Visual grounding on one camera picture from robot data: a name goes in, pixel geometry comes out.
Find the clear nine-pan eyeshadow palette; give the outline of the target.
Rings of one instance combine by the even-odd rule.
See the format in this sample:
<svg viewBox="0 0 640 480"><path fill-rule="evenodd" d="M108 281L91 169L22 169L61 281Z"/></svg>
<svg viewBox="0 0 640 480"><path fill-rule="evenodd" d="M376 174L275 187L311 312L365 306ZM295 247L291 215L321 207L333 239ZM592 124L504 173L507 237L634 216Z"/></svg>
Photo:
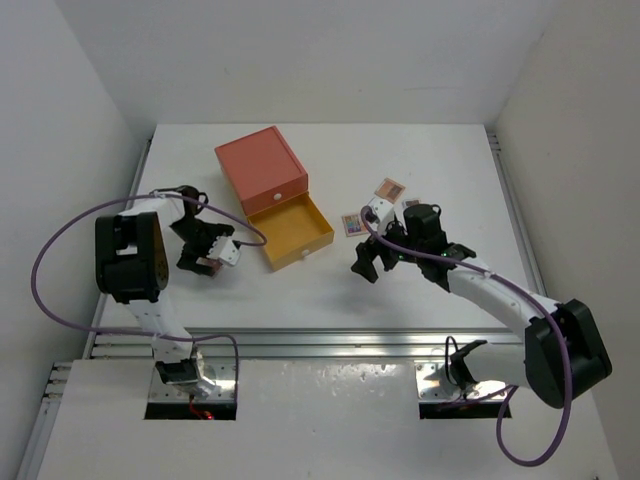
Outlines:
<svg viewBox="0 0 640 480"><path fill-rule="evenodd" d="M223 268L223 264L218 259L200 257L196 260L196 267L199 275L214 278Z"/></svg>

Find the yellow drawer with white knob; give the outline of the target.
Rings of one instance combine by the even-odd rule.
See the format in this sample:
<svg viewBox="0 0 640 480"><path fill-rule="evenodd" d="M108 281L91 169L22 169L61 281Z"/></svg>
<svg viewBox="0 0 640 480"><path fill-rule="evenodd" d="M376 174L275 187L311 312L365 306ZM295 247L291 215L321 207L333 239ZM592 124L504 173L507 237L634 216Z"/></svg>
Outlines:
<svg viewBox="0 0 640 480"><path fill-rule="evenodd" d="M308 193L250 215L247 220L266 236L263 250L273 271L330 245L335 236Z"/></svg>

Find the orange drawer with white knob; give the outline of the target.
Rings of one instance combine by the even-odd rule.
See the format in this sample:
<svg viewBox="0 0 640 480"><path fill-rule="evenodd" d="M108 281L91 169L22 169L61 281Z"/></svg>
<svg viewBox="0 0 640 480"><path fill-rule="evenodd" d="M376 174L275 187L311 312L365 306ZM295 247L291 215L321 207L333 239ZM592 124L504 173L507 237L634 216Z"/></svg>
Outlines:
<svg viewBox="0 0 640 480"><path fill-rule="evenodd" d="M302 175L288 181L276 181L273 186L242 198L241 205L247 216L262 212L308 191L308 176Z"/></svg>

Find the orange drawer box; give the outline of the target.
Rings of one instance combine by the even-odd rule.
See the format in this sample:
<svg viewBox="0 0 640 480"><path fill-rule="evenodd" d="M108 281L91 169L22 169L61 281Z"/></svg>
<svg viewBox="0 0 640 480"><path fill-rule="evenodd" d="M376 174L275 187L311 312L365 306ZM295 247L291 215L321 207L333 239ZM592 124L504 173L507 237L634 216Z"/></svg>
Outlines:
<svg viewBox="0 0 640 480"><path fill-rule="evenodd" d="M276 126L214 149L240 204L242 198L308 173Z"/></svg>

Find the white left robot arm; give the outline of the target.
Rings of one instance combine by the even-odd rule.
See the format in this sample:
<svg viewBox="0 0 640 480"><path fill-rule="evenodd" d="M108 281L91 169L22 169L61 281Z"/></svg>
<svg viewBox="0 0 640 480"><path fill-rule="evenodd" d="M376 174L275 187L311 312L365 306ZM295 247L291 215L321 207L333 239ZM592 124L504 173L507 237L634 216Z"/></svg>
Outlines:
<svg viewBox="0 0 640 480"><path fill-rule="evenodd" d="M100 291L125 305L141 330L151 336L162 382L200 398L215 391L215 374L206 367L165 292L170 268L163 235L172 232L182 240L177 263L182 270L213 277L222 267L235 266L240 247L232 239L234 227L197 217L207 202L206 194L184 185L156 190L132 208L95 221Z"/></svg>

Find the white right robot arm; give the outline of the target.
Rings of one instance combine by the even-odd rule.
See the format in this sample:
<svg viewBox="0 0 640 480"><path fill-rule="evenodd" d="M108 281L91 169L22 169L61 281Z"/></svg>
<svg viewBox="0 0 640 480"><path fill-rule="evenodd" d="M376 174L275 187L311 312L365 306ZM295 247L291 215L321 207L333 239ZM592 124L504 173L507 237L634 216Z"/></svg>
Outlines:
<svg viewBox="0 0 640 480"><path fill-rule="evenodd" d="M426 280L473 303L519 340L475 340L455 351L444 364L449 384L465 392L483 381L501 381L528 388L560 409L611 375L608 352L583 302L543 297L491 271L475 251L448 240L436 205L416 204L403 216L397 219L386 200L362 208L359 218L369 237L357 246L352 271L374 283L376 259L387 271L400 262L414 264Z"/></svg>

